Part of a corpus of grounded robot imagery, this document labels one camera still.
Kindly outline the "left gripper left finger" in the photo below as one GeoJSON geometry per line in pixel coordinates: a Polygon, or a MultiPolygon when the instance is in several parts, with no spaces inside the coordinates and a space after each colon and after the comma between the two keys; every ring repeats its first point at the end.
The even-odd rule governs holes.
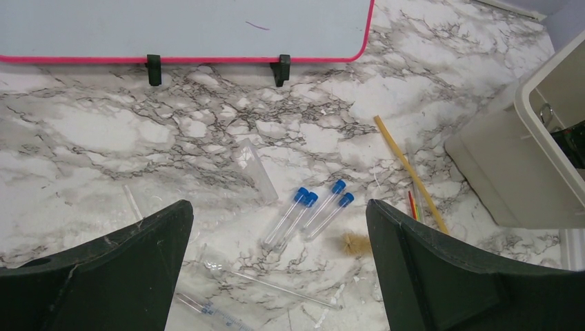
{"type": "Polygon", "coordinates": [[[1,269],[2,330],[163,330],[189,242],[179,200],[76,247],[1,269]]]}

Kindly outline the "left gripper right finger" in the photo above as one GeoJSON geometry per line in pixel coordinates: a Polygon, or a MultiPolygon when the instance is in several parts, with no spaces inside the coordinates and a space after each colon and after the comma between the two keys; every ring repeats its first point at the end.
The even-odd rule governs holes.
{"type": "Polygon", "coordinates": [[[583,330],[584,273],[476,248],[384,201],[366,208],[391,330],[583,330]]]}

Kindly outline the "test tube brush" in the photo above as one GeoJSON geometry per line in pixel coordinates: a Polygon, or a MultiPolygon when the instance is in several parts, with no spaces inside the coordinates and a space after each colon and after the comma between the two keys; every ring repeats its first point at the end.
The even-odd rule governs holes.
{"type": "Polygon", "coordinates": [[[365,234],[345,232],[341,236],[342,251],[350,257],[363,257],[372,254],[370,238],[365,234]]]}

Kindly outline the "clear glass rod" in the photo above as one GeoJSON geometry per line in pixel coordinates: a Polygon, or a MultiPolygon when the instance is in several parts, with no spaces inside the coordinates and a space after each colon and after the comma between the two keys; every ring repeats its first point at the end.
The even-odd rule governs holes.
{"type": "Polygon", "coordinates": [[[297,297],[298,299],[302,299],[304,301],[316,303],[316,304],[324,306],[326,308],[330,308],[333,310],[341,310],[342,309],[342,307],[340,305],[337,305],[336,303],[329,303],[329,302],[326,302],[324,300],[318,299],[316,297],[312,297],[310,295],[295,291],[289,287],[279,285],[276,283],[271,283],[268,281],[264,281],[264,280],[259,279],[258,277],[253,277],[249,274],[244,274],[241,272],[233,271],[232,269],[228,268],[227,265],[224,265],[224,264],[212,263],[212,262],[208,262],[208,261],[201,262],[201,264],[214,277],[224,277],[224,276],[227,276],[229,274],[232,276],[240,277],[240,278],[245,279],[247,281],[252,281],[252,282],[258,283],[260,285],[271,288],[273,290],[289,294],[293,297],[297,297]]]}

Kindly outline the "yellow rubber tubing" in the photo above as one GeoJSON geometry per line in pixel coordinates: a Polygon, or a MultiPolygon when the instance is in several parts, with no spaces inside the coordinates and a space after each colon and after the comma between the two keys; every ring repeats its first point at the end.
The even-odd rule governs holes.
{"type": "Polygon", "coordinates": [[[419,178],[418,174],[415,172],[414,167],[408,162],[407,158],[404,156],[404,153],[401,151],[401,148],[397,145],[395,140],[392,138],[391,134],[389,133],[388,129],[384,125],[380,116],[374,117],[374,122],[376,123],[379,131],[381,132],[385,142],[388,144],[388,147],[392,150],[393,154],[401,161],[405,170],[409,173],[411,179],[415,186],[419,189],[420,193],[422,194],[425,202],[427,203],[434,219],[435,223],[439,227],[439,229],[444,233],[449,235],[450,232],[445,224],[445,221],[442,218],[440,211],[437,209],[436,205],[434,204],[432,197],[428,193],[425,185],[423,184],[422,180],[419,178]]]}

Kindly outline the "clear glass pipette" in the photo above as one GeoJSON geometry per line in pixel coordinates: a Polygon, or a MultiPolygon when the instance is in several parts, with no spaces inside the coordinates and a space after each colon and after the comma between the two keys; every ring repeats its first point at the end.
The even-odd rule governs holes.
{"type": "Polygon", "coordinates": [[[176,292],[175,298],[189,307],[199,317],[203,317],[213,330],[237,330],[252,331],[253,328],[245,324],[241,319],[234,317],[226,311],[218,308],[207,299],[197,299],[182,292],[176,292]]]}

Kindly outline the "blue capped test tube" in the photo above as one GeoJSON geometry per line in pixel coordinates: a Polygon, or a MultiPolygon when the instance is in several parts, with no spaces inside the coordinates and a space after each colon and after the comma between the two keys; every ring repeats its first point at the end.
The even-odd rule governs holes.
{"type": "Polygon", "coordinates": [[[313,232],[317,229],[319,225],[323,223],[323,220],[326,218],[326,214],[328,213],[329,209],[331,209],[335,203],[339,200],[339,198],[344,193],[346,189],[346,182],[342,179],[338,179],[334,182],[330,189],[324,196],[324,200],[317,206],[317,209],[311,214],[310,218],[307,220],[305,225],[303,226],[302,230],[304,232],[313,232]]]}
{"type": "Polygon", "coordinates": [[[304,217],[308,213],[308,211],[315,205],[318,200],[318,195],[314,192],[310,192],[308,196],[304,200],[304,204],[300,207],[300,210],[295,212],[292,215],[292,221],[290,225],[286,228],[283,237],[278,242],[277,246],[275,247],[274,251],[282,252],[288,245],[288,243],[292,240],[292,238],[296,235],[299,231],[300,227],[304,222],[304,217]]]}
{"type": "Polygon", "coordinates": [[[352,193],[345,193],[337,202],[335,207],[315,225],[311,223],[304,231],[306,241],[316,239],[345,209],[355,200],[352,193]]]}
{"type": "Polygon", "coordinates": [[[305,187],[300,187],[283,202],[276,216],[270,221],[266,233],[261,238],[261,247],[263,249],[275,249],[286,228],[290,225],[293,214],[300,210],[308,194],[309,191],[305,187]]]}

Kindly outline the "beige plastic bin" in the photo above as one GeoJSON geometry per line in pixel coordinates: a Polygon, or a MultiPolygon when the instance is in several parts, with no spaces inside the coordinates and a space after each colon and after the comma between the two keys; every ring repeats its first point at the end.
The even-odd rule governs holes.
{"type": "Polygon", "coordinates": [[[552,133],[584,120],[584,35],[510,84],[445,142],[495,223],[584,227],[584,172],[552,133]]]}

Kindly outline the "clear empty test tube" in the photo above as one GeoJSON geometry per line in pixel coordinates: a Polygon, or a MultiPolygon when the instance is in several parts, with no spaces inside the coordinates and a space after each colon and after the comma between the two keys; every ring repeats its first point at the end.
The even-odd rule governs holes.
{"type": "Polygon", "coordinates": [[[250,139],[239,142],[234,151],[233,159],[244,176],[251,180],[252,188],[263,204],[271,204],[279,199],[257,149],[250,139]]]}

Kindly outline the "whiteboard black stand foot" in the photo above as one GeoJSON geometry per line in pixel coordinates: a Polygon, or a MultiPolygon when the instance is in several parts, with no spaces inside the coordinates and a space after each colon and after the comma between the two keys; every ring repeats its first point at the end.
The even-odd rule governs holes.
{"type": "Polygon", "coordinates": [[[151,86],[160,86],[162,84],[161,57],[157,54],[148,54],[145,67],[148,72],[148,83],[151,86]]]}
{"type": "Polygon", "coordinates": [[[278,61],[270,63],[276,87],[282,87],[290,79],[290,67],[291,57],[289,54],[281,54],[278,61]]]}

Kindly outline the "pink framed whiteboard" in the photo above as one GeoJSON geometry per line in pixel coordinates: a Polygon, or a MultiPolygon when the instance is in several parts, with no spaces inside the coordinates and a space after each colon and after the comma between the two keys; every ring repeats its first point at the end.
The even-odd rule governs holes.
{"type": "Polygon", "coordinates": [[[2,1],[3,62],[349,62],[372,1],[2,1]]]}

